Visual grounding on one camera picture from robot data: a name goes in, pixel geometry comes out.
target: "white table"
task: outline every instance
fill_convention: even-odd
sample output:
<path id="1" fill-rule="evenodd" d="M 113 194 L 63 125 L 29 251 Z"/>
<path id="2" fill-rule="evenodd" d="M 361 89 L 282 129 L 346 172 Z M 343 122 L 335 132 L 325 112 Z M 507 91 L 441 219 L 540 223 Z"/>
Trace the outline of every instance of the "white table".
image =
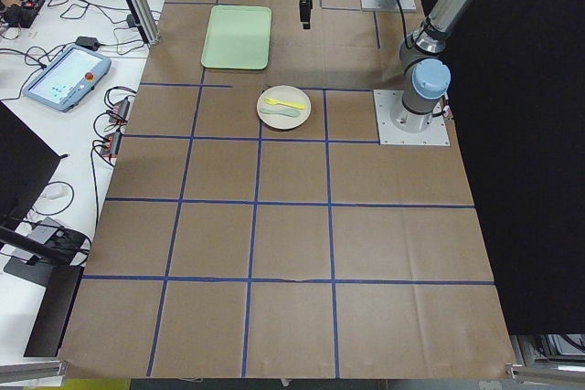
<path id="1" fill-rule="evenodd" d="M 126 7 L 124 0 L 89 0 L 101 5 Z M 161 11 L 165 0 L 148 0 L 151 9 Z M 46 50 L 75 40 L 77 36 L 96 37 L 102 43 L 115 43 L 112 30 L 114 26 L 95 9 L 88 11 L 81 20 L 64 20 L 59 15 L 67 9 L 70 2 L 56 8 L 42 9 L 31 29 L 23 29 L 14 41 L 1 40 L 0 47 L 10 47 L 26 51 L 29 47 L 40 46 Z M 112 12 L 115 20 L 121 20 L 129 11 Z M 122 41 L 140 38 L 134 30 L 120 33 Z M 67 113 L 54 111 L 36 101 L 23 97 L 7 101 L 5 104 L 36 132 L 56 153 L 69 154 L 62 160 L 52 180 L 63 180 L 75 188 L 75 199 L 70 208 L 54 218 L 66 227 L 93 237 L 95 223 L 94 188 L 90 166 L 91 141 L 96 138 L 92 123 L 95 117 L 106 110 L 103 102 L 105 90 L 122 85 L 137 90 L 148 56 L 148 49 L 142 48 L 126 56 L 115 54 L 115 48 L 104 48 L 101 53 L 112 58 L 112 67 L 94 91 L 87 95 L 79 106 Z M 18 55 L 0 55 L 0 98 L 11 98 L 34 70 L 24 63 Z M 127 93 L 112 93 L 112 100 L 122 99 Z M 102 129 L 108 124 L 103 117 L 98 124 Z M 95 157 L 98 192 L 101 203 L 105 198 L 112 176 L 112 169 Z M 54 203 L 63 206 L 63 200 Z M 0 256 L 0 268 L 8 261 Z M 44 288 L 33 283 L 0 273 L 0 364 L 21 364 L 31 362 L 23 358 L 28 337 L 32 330 L 38 308 L 43 298 Z M 59 385 L 60 378 L 42 380 L 43 385 Z M 38 381 L 21 383 L 38 385 Z"/>

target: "blue grid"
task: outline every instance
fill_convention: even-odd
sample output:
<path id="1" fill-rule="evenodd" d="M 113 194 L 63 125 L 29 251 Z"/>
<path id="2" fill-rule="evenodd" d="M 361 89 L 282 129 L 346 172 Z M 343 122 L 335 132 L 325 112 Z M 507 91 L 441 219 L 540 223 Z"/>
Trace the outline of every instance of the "blue grid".
<path id="1" fill-rule="evenodd" d="M 166 4 L 180 4 L 180 5 L 217 5 L 219 0 L 215 3 L 208 2 L 165 2 Z M 359 11 L 353 8 L 335 8 L 335 7 L 323 7 L 322 0 L 320 0 L 320 6 L 322 9 L 332 10 L 346 10 L 346 11 Z M 374 23 L 376 28 L 376 36 L 378 42 L 378 49 L 380 49 L 380 36 L 378 29 L 378 19 L 376 13 L 373 13 Z M 142 82 L 141 85 L 145 86 L 162 86 L 162 87 L 188 87 L 197 89 L 197 106 L 193 123 L 191 127 L 191 133 L 189 136 L 166 136 L 166 135 L 152 135 L 152 134 L 127 134 L 125 137 L 129 138 L 144 138 L 144 139 L 182 139 L 189 140 L 189 145 L 186 154 L 186 163 L 183 172 L 183 179 L 181 183 L 181 190 L 178 198 L 141 198 L 141 197 L 108 197 L 106 198 L 109 202 L 147 202 L 147 203 L 177 203 L 175 212 L 175 223 L 173 226 L 173 232 L 171 235 L 171 242 L 168 250 L 165 274 L 164 276 L 116 276 L 116 275 L 84 275 L 84 279 L 103 279 L 103 280 L 156 280 L 162 281 L 163 287 L 161 291 L 161 297 L 156 316 L 156 325 L 154 329 L 153 343 L 149 358 L 149 364 L 147 369 L 147 376 L 151 376 L 154 368 L 154 358 L 156 356 L 156 348 L 158 344 L 158 336 L 161 327 L 163 309 L 165 306 L 165 294 L 166 288 L 169 281 L 174 282 L 204 282 L 204 283 L 218 283 L 218 282 L 240 282 L 247 284 L 246 292 L 246 310 L 245 310 L 245 328 L 244 328 L 244 340 L 243 340 L 243 352 L 242 352 L 242 364 L 241 364 L 241 377 L 245 377 L 247 373 L 248 365 L 248 342 L 250 333 L 250 305 L 251 305 L 251 294 L 252 285 L 255 283 L 299 283 L 299 284 L 329 284 L 331 285 L 332 291 L 332 317 L 333 317 L 333 332 L 334 332 L 334 356 L 335 356 L 335 377 L 340 378 L 340 361 L 339 361 L 339 340 L 338 340 L 338 329 L 337 329 L 337 304 L 336 304 L 336 285 L 340 284 L 359 284 L 359 285 L 466 285 L 466 286 L 490 286 L 493 287 L 492 281 L 482 280 L 407 280 L 407 279 L 338 279 L 335 276 L 335 237 L 333 228 L 333 208 L 334 207 L 369 207 L 369 208 L 444 208 L 444 209 L 474 209 L 472 205 L 404 205 L 404 204 L 364 204 L 364 203 L 335 203 L 332 198 L 332 187 L 331 187 L 331 163 L 330 163 L 330 151 L 329 147 L 332 143 L 352 143 L 352 144 L 378 144 L 378 141 L 369 140 L 331 140 L 329 139 L 329 126 L 328 126 L 328 111 L 327 111 L 327 91 L 371 91 L 371 90 L 351 90 L 351 89 L 334 89 L 334 88 L 304 88 L 304 90 L 316 90 L 323 93 L 324 103 L 324 139 L 265 139 L 262 136 L 262 124 L 259 124 L 259 133 L 257 138 L 248 137 L 215 137 L 215 136 L 196 136 L 197 117 L 199 114 L 199 106 L 201 102 L 201 95 L 204 88 L 232 88 L 231 85 L 225 84 L 205 84 L 206 69 L 203 69 L 201 74 L 201 80 L 198 83 L 165 83 L 165 82 Z M 213 140 L 213 141 L 252 141 L 258 143 L 258 157 L 257 157 L 257 169 L 255 176 L 255 188 L 254 188 L 254 199 L 253 200 L 211 200 L 211 199 L 188 199 L 185 198 L 186 179 L 189 171 L 189 165 L 191 157 L 193 155 L 194 143 L 197 140 Z M 294 202 L 274 202 L 274 201 L 261 201 L 259 200 L 260 192 L 260 181 L 261 181 L 261 152 L 263 142 L 310 142 L 310 143 L 324 143 L 325 147 L 325 159 L 326 159 L 326 186 L 327 186 L 327 202 L 326 203 L 294 203 Z M 211 278 L 211 277 L 188 277 L 188 276 L 171 276 L 170 268 L 173 259 L 173 252 L 176 242 L 176 234 L 181 216 L 181 210 L 183 204 L 200 203 L 200 204 L 222 204 L 222 205 L 249 205 L 253 206 L 252 210 L 252 225 L 250 234 L 250 255 L 248 264 L 248 276 L 246 278 Z M 327 207 L 328 212 L 328 229 L 329 229 L 329 250 L 330 250 L 330 263 L 331 263 L 331 277 L 330 279 L 306 279 L 306 280 L 290 280 L 290 279 L 272 279 L 272 278 L 254 278 L 253 277 L 253 262 L 254 262 L 254 247 L 256 239 L 256 219 L 258 214 L 258 206 L 323 206 Z"/>

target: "blue joint cap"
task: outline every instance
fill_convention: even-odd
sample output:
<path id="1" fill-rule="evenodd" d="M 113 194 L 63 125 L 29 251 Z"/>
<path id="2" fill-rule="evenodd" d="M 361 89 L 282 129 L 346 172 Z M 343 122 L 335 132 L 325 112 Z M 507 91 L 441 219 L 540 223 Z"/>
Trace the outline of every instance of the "blue joint cap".
<path id="1" fill-rule="evenodd" d="M 437 100 L 451 84 L 451 71 L 438 59 L 422 60 L 412 73 L 412 85 L 425 100 Z"/>

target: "black curtain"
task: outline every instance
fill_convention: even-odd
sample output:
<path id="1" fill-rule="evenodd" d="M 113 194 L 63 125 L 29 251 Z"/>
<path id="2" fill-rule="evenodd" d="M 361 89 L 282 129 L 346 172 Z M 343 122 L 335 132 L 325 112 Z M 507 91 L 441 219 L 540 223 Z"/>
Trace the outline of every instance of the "black curtain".
<path id="1" fill-rule="evenodd" d="M 508 330 L 585 333 L 585 0 L 474 0 L 441 58 Z"/>

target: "green tray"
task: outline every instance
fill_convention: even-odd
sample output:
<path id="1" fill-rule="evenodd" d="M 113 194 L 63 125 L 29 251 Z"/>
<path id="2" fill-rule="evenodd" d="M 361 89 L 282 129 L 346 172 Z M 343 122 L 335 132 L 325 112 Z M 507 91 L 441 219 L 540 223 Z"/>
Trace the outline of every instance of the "green tray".
<path id="1" fill-rule="evenodd" d="M 214 6 L 201 64 L 210 69 L 265 69 L 271 17 L 272 11 L 264 6 Z"/>

